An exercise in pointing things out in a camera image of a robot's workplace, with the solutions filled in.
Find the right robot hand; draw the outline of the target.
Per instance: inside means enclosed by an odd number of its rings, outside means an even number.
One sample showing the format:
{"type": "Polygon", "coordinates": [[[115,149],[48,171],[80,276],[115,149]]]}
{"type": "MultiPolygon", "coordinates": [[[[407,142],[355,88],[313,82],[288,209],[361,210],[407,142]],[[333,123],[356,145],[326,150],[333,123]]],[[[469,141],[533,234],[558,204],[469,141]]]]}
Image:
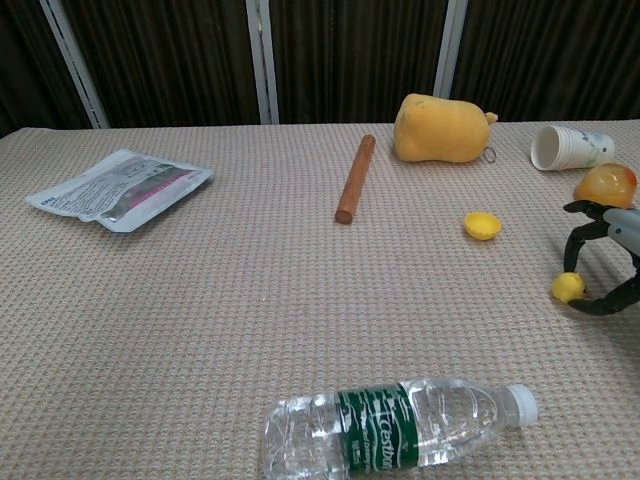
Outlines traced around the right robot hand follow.
{"type": "Polygon", "coordinates": [[[575,310],[592,316],[604,316],[625,310],[640,302],[640,210],[623,209],[589,200],[576,200],[563,209],[581,212],[591,222],[574,228],[564,248],[564,271],[574,272],[579,252],[587,240],[608,237],[627,250],[636,270],[635,275],[607,295],[595,300],[576,299],[568,302],[575,310]]]}

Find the small yellow toy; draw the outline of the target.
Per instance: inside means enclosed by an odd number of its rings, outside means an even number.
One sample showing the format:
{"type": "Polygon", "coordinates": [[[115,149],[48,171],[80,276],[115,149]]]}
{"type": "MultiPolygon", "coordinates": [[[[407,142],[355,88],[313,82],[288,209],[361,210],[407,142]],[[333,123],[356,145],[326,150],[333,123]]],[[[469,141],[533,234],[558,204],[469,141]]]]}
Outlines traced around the small yellow toy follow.
{"type": "Polygon", "coordinates": [[[568,304],[585,297],[586,284],[578,273],[563,272],[552,281],[551,292],[555,299],[568,304]]]}

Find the yellow plush toy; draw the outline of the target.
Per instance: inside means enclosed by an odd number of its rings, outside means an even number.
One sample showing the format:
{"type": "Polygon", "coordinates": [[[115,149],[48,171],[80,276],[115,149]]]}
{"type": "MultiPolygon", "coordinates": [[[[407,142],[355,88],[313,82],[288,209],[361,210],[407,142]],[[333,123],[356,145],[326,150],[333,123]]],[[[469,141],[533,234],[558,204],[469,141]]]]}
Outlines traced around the yellow plush toy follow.
{"type": "Polygon", "coordinates": [[[394,147],[404,162],[468,163],[488,146],[498,115],[477,105],[411,93],[396,115],[394,147]]]}

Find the orange translucent ball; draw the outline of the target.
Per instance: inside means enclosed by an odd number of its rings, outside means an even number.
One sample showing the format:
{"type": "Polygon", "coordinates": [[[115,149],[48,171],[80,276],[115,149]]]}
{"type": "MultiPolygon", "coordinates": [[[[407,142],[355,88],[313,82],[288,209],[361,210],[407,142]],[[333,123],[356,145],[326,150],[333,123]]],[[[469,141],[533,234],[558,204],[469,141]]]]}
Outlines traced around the orange translucent ball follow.
{"type": "Polygon", "coordinates": [[[629,167],[606,163],[588,171],[574,190],[575,200],[588,200],[618,208],[632,208],[637,177],[629,167]]]}

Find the white paper cup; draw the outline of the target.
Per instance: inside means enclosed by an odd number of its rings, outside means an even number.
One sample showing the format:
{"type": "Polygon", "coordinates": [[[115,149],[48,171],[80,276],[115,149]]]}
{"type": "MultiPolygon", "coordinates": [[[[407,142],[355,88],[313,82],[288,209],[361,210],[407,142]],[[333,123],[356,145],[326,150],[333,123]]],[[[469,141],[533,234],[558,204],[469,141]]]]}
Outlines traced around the white paper cup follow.
{"type": "Polygon", "coordinates": [[[612,161],[614,140],[605,134],[549,125],[535,136],[530,160],[539,171],[593,168],[612,161]]]}

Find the dark pleated curtain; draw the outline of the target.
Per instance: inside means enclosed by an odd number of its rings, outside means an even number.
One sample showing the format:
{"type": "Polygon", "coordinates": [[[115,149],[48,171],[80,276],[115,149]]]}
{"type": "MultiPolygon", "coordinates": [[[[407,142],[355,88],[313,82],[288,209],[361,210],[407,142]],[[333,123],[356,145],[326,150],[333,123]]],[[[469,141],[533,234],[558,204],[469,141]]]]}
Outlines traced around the dark pleated curtain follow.
{"type": "Polygon", "coordinates": [[[433,91],[448,0],[269,0],[279,120],[391,123],[433,91]]]}
{"type": "Polygon", "coordinates": [[[113,128],[257,124],[245,0],[60,0],[113,128]]]}
{"type": "Polygon", "coordinates": [[[640,119],[640,0],[468,0],[451,96],[502,121],[640,119]]]}
{"type": "Polygon", "coordinates": [[[0,138],[90,126],[39,0],[0,0],[0,138]]]}

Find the brown wooden stick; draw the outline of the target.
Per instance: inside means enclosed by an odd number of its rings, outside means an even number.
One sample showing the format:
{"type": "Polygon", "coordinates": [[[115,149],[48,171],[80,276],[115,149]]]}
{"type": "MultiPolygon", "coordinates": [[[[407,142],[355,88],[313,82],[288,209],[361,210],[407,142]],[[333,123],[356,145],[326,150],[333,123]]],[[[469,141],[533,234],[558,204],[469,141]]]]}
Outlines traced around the brown wooden stick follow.
{"type": "Polygon", "coordinates": [[[375,137],[371,134],[361,139],[334,215],[339,224],[349,225],[354,219],[375,144],[375,137]]]}

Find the clear water bottle green label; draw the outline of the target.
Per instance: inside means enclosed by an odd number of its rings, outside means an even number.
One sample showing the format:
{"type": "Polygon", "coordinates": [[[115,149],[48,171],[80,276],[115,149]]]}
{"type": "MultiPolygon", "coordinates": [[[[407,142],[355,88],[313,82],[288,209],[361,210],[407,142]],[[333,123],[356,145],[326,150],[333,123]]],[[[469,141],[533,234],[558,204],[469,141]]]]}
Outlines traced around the clear water bottle green label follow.
{"type": "Polygon", "coordinates": [[[414,379],[297,396],[267,413],[266,480],[349,480],[450,463],[507,428],[534,424],[539,409],[521,384],[414,379]]]}

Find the beige woven tablecloth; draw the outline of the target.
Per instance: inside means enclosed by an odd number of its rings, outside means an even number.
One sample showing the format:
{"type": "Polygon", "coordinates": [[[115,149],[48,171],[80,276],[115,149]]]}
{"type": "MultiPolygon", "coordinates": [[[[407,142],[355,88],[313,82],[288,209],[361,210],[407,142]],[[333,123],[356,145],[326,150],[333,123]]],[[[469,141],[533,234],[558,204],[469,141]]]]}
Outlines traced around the beige woven tablecloth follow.
{"type": "Polygon", "coordinates": [[[540,128],[498,123],[496,162],[463,165],[398,161],[389,124],[1,138],[0,480],[258,480],[275,400],[429,376],[524,384],[540,415],[414,480],[640,480],[640,305],[551,296],[582,174],[531,165],[540,128]],[[26,203],[121,148],[214,178],[128,235],[26,203]]]}

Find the white printed plastic pouch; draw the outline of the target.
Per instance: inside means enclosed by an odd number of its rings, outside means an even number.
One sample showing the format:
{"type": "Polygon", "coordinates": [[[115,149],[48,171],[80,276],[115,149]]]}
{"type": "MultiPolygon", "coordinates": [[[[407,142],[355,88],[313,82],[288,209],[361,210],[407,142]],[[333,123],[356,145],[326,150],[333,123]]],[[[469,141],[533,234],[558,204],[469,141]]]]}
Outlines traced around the white printed plastic pouch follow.
{"type": "Polygon", "coordinates": [[[26,198],[42,211],[132,233],[214,177],[211,169],[120,149],[26,198]]]}

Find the white frame post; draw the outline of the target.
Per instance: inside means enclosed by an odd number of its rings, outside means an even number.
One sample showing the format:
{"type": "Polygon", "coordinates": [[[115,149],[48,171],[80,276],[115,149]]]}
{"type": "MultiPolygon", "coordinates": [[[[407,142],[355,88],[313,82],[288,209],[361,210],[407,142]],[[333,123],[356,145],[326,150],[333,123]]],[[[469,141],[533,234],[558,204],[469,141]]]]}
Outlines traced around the white frame post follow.
{"type": "Polygon", "coordinates": [[[461,45],[468,0],[447,0],[432,95],[449,98],[461,45]]]}
{"type": "Polygon", "coordinates": [[[269,0],[245,0],[254,83],[262,125],[278,125],[279,104],[269,0]]]}
{"type": "Polygon", "coordinates": [[[87,118],[94,129],[111,127],[61,0],[39,0],[87,118]]]}

